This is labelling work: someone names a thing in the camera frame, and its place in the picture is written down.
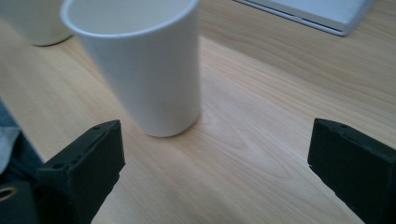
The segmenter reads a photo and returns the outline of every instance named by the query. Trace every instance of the wooden table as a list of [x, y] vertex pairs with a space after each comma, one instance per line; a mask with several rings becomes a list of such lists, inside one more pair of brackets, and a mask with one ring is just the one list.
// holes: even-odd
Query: wooden table
[[73, 37], [30, 46], [0, 21], [0, 97], [47, 160], [120, 119], [126, 166], [93, 223], [362, 223], [309, 169], [314, 118], [396, 147], [396, 2], [348, 37], [230, 0], [201, 1], [202, 115], [137, 129]]

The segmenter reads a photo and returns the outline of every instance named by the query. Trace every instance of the cup rim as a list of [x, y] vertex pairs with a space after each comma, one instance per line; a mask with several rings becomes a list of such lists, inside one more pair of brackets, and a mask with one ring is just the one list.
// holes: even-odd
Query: cup rim
[[126, 32], [126, 33], [119, 33], [119, 34], [96, 34], [88, 31], [84, 31], [78, 26], [76, 26], [73, 22], [71, 22], [68, 11], [71, 6], [71, 4], [76, 1], [76, 0], [65, 0], [61, 6], [61, 19], [63, 23], [71, 29], [73, 32], [80, 34], [80, 35], [85, 35], [85, 36], [90, 36], [90, 37], [99, 37], [99, 38], [123, 38], [123, 37], [128, 37], [128, 36], [137, 36], [137, 35], [145, 35], [149, 34], [158, 30], [161, 30], [164, 27], [170, 26], [177, 21], [180, 21], [183, 19], [185, 16], [187, 16], [191, 11], [193, 11], [196, 6], [199, 3], [199, 0], [191, 0], [190, 3], [183, 9], [181, 10], [176, 16], [172, 17], [171, 19], [167, 21], [160, 22], [154, 26], [151, 26], [146, 29], [142, 29], [139, 31], [132, 31], [132, 32]]

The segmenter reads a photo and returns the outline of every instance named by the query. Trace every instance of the wood grain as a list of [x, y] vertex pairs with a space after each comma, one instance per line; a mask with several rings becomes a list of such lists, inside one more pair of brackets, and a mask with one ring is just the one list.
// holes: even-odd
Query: wood grain
[[27, 44], [0, 21], [0, 97], [47, 160], [120, 119], [126, 166], [93, 223], [362, 223], [310, 171], [314, 118], [396, 147], [396, 15], [349, 37], [229, 0], [201, 1], [203, 106], [171, 138], [137, 129], [77, 40]]

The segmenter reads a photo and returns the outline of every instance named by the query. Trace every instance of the white cup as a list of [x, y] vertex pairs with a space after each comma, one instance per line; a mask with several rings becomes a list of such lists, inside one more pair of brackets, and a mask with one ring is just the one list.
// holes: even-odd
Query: white cup
[[200, 114], [198, 0], [66, 0], [61, 17], [148, 135]]
[[59, 16], [63, 0], [0, 0], [0, 16], [37, 46], [66, 40], [72, 32]]

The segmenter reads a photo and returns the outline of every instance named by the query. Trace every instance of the screw hole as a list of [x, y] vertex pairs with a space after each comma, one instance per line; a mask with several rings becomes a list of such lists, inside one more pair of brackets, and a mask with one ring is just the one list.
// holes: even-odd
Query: screw hole
[[61, 169], [63, 167], [64, 167], [64, 163], [62, 163], [62, 162], [55, 163], [52, 166], [52, 168], [54, 168], [54, 169]]
[[12, 197], [18, 191], [15, 187], [0, 189], [0, 202], [5, 201]]

